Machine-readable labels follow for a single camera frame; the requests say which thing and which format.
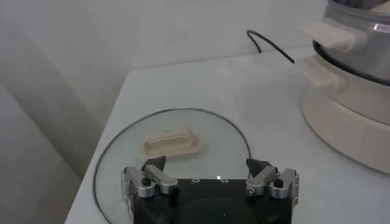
black cable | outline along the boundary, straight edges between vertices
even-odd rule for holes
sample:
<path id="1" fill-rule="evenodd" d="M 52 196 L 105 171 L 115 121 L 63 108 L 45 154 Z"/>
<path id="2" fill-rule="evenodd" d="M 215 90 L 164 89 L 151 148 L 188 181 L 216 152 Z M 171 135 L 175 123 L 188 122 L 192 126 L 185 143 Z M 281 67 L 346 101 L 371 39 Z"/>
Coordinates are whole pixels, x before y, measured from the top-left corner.
<path id="1" fill-rule="evenodd" d="M 262 53 L 259 45 L 257 44 L 257 42 L 253 39 L 253 37 L 251 36 L 251 34 L 255 35 L 256 37 L 258 38 L 261 38 L 262 40 L 264 40 L 265 42 L 267 42 L 269 45 L 271 45 L 273 48 L 275 48 L 277 51 L 279 51 L 279 53 L 281 53 L 283 56 L 285 56 L 285 58 L 287 58 L 287 60 L 289 60 L 292 64 L 295 63 L 294 59 L 292 59 L 284 50 L 282 50 L 280 47 L 278 47 L 274 42 L 272 42 L 271 40 L 269 40 L 268 38 L 264 37 L 262 34 L 254 31 L 254 30 L 247 30 L 246 31 L 246 34 L 248 35 L 248 37 L 253 41 L 253 43 L 256 45 L 256 48 L 258 50 L 259 53 Z"/>
<path id="2" fill-rule="evenodd" d="M 259 53 L 262 53 L 263 51 L 261 50 L 261 48 L 259 47 L 259 45 L 257 44 L 257 42 L 255 41 L 255 39 L 251 36 L 251 32 L 254 32 L 252 30 L 247 30 L 246 31 L 246 35 L 250 38 L 250 40 L 252 40 L 252 42 L 255 44 L 256 48 L 257 48 L 257 51 Z"/>

round glass plate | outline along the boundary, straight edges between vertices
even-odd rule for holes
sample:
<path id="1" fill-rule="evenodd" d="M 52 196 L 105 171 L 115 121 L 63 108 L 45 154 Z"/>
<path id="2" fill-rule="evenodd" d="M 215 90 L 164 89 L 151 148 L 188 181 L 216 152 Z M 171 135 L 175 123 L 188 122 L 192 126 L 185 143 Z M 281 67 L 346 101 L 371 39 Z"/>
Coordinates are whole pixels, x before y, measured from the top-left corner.
<path id="1" fill-rule="evenodd" d="M 226 118 L 201 109 L 170 109 L 148 115 L 121 131 L 96 165 L 93 196 L 96 206 L 112 224 L 131 223 L 121 195 L 121 171 L 141 168 L 145 136 L 155 130 L 191 127 L 204 141 L 202 150 L 166 159 L 164 173 L 174 178 L 246 179 L 250 148 L 240 130 Z"/>

white table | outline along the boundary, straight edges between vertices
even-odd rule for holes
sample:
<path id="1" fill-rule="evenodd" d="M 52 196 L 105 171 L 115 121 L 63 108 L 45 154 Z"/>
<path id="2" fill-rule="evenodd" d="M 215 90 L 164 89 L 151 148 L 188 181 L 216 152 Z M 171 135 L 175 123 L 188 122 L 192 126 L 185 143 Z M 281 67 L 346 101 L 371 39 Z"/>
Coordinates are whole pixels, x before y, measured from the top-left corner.
<path id="1" fill-rule="evenodd" d="M 293 58 L 314 54 L 310 47 L 289 53 Z M 106 223 L 91 191 L 101 153 L 132 122 L 182 107 L 225 116 L 244 132 L 254 158 L 300 173 L 293 223 L 390 223 L 389 175 L 341 155 L 310 130 L 301 113 L 309 87 L 303 74 L 277 52 L 130 72 L 66 224 Z"/>

white wall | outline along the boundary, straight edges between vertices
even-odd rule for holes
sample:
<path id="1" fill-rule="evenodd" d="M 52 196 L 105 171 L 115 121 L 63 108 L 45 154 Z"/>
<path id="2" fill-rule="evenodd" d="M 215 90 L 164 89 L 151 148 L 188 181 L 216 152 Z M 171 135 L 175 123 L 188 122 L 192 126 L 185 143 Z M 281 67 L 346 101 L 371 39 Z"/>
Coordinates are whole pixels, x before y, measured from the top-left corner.
<path id="1" fill-rule="evenodd" d="M 308 45 L 310 40 L 297 26 L 321 18 L 325 4 L 326 0 L 3 0 L 0 82 L 25 102 L 27 113 L 82 173 L 130 69 L 254 53 L 245 34 L 248 28 L 283 48 Z M 270 49 L 267 44 L 262 47 Z M 40 85 L 46 91 L 31 89 Z M 56 141 L 62 138 L 64 144 Z"/>
<path id="2" fill-rule="evenodd" d="M 63 223 L 80 179 L 0 85 L 0 223 Z"/>

white plastic block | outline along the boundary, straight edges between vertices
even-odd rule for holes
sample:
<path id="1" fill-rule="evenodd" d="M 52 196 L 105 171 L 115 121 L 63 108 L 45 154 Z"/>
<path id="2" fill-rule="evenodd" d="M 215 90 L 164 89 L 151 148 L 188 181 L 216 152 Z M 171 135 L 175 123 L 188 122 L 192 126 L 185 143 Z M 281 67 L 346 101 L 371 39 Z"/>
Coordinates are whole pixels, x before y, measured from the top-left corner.
<path id="1" fill-rule="evenodd" d="M 197 153 L 203 146 L 204 141 L 194 135 L 191 127 L 158 130 L 145 136 L 140 157 L 144 160 Z"/>

